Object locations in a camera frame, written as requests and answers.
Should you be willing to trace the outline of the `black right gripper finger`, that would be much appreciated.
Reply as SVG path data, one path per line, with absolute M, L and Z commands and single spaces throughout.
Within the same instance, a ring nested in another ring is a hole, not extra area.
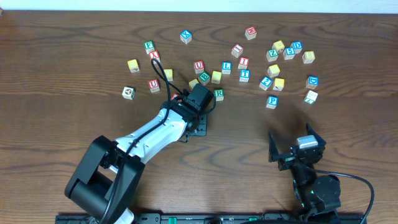
M 314 136 L 314 138 L 317 140 L 319 146 L 326 145 L 326 141 L 323 138 L 321 138 L 308 123 L 306 123 L 306 130 L 307 130 L 308 135 Z
M 269 162 L 277 162 L 279 160 L 279 152 L 276 147 L 274 138 L 270 132 L 268 132 L 268 137 L 269 137 L 269 157 L 268 161 Z

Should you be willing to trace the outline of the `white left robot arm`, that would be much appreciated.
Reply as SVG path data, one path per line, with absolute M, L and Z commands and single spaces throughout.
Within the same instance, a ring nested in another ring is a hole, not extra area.
M 193 134 L 213 97 L 197 84 L 166 101 L 153 120 L 133 133 L 113 141 L 97 137 L 65 187 L 65 196 L 98 223 L 132 223 L 129 205 L 146 163 L 184 134 Z

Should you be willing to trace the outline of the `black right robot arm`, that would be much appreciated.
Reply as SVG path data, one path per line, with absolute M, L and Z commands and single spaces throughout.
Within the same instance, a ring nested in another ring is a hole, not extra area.
M 301 219 L 334 211 L 341 206 L 340 181 L 333 175 L 318 176 L 314 164 L 323 157 L 326 141 L 307 124 L 307 135 L 297 138 L 290 152 L 279 153 L 269 135 L 269 162 L 277 162 L 280 171 L 289 170 L 294 181 L 294 192 L 302 203 Z

